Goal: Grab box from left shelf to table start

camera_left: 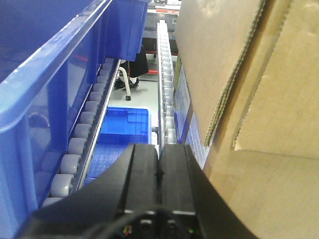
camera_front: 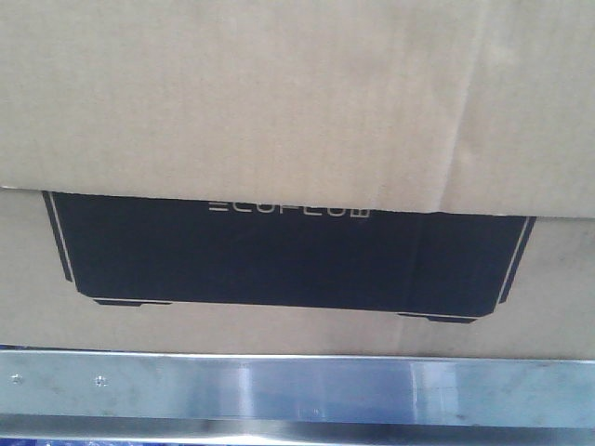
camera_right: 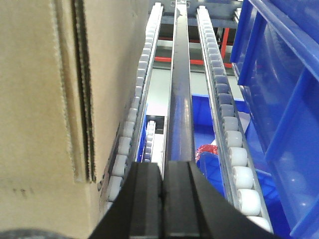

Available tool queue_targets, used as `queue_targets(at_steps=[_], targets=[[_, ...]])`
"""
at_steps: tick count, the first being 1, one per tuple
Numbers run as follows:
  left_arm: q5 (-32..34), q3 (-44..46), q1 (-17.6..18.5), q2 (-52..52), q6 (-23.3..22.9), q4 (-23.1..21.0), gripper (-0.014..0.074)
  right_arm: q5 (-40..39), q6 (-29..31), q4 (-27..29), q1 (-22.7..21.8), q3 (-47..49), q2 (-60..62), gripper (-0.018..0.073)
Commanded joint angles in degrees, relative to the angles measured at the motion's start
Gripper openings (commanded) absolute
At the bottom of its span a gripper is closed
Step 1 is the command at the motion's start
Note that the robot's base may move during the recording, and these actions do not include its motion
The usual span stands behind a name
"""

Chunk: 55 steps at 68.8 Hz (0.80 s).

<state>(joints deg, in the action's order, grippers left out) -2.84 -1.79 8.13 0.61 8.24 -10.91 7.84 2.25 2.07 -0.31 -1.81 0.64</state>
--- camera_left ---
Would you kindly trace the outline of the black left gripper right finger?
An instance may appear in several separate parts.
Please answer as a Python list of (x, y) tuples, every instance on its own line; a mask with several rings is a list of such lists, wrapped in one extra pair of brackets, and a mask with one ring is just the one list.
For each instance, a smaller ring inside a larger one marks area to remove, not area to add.
[(159, 159), (166, 229), (178, 239), (255, 239), (199, 167), (188, 145), (167, 144)]

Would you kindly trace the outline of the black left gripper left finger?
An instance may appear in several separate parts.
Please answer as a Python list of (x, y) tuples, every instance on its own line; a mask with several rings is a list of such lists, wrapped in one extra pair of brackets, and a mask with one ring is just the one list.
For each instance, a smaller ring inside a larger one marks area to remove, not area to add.
[(156, 150), (130, 145), (104, 173), (31, 217), (37, 239), (154, 239)]

